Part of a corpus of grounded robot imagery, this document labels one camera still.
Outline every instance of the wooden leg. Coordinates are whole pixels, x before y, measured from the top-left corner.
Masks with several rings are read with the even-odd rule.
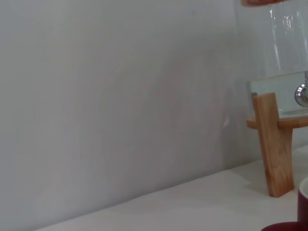
[[[275,93],[258,95],[253,102],[269,195],[280,197],[294,189],[293,129],[279,130]]]

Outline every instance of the red cup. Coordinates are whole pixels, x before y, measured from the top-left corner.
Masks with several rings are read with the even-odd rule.
[[[297,222],[285,222],[267,226],[262,231],[308,231],[308,178],[298,189]]]

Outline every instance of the white countertop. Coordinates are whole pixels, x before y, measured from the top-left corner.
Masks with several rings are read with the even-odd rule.
[[[261,161],[216,173],[39,231],[260,231],[296,221],[308,146],[293,151],[296,189],[268,196]]]

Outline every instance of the white surface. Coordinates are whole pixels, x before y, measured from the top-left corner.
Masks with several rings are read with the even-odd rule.
[[[0,1],[0,230],[259,158],[235,32],[231,0]]]
[[[296,221],[308,147],[293,152],[296,189],[268,196],[261,161],[152,193],[39,231],[260,231]]]

